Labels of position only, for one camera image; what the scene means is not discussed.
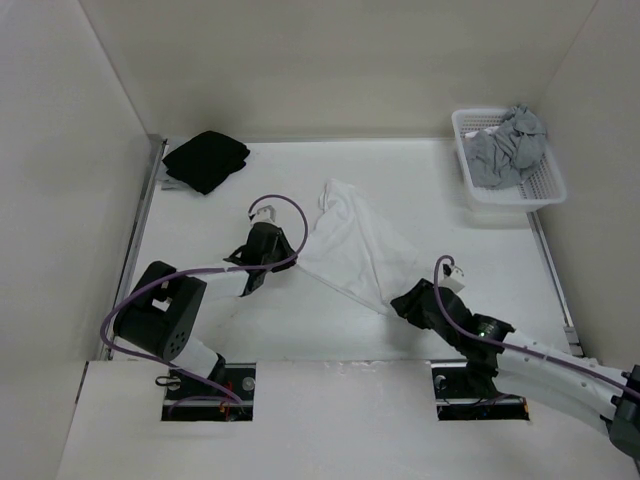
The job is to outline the white tank top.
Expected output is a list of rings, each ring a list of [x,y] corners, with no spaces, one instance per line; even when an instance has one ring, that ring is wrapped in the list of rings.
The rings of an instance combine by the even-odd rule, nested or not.
[[[319,205],[322,214],[298,260],[313,278],[391,316],[391,301],[431,276],[424,254],[354,186],[327,181]]]

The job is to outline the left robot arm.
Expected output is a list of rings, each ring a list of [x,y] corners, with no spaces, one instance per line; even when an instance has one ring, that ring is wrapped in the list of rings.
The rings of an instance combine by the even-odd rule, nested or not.
[[[246,243],[219,265],[223,273],[208,280],[181,276],[146,291],[116,315],[114,334],[190,372],[192,389],[202,398],[214,398],[226,382],[225,360],[192,335],[205,294],[214,299],[248,296],[262,286],[267,274],[294,266],[293,254],[282,228],[257,222]]]

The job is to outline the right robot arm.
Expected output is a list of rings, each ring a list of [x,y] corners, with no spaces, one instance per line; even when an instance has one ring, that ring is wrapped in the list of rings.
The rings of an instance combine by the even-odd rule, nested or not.
[[[464,384],[491,399],[516,395],[582,421],[625,455],[639,458],[639,366],[605,367],[546,347],[507,322],[471,312],[451,289],[421,279],[391,307],[431,330],[466,360]]]

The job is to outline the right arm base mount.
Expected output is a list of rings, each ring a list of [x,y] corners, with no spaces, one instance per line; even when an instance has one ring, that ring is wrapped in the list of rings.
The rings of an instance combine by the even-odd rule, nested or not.
[[[466,362],[431,364],[439,421],[529,421],[524,397],[500,393]]]

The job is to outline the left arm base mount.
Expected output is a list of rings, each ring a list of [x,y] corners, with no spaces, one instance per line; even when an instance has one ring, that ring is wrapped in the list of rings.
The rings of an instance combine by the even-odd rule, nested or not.
[[[161,420],[163,422],[251,422],[254,413],[257,365],[227,364],[221,384],[231,395],[170,370],[158,376],[155,384],[164,389]]]

